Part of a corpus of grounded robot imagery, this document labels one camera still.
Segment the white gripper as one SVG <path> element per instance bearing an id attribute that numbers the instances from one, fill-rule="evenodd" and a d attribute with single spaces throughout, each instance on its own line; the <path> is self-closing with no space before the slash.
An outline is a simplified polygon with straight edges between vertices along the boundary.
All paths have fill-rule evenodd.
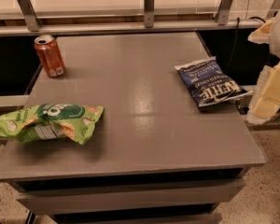
<path id="1" fill-rule="evenodd" d="M 270 53 L 280 58 L 280 10 L 252 32 L 248 40 L 255 44 L 269 44 Z M 251 112 L 260 119 L 270 119 L 280 108 L 280 62 L 275 67 L 265 65 L 257 85 Z"/>

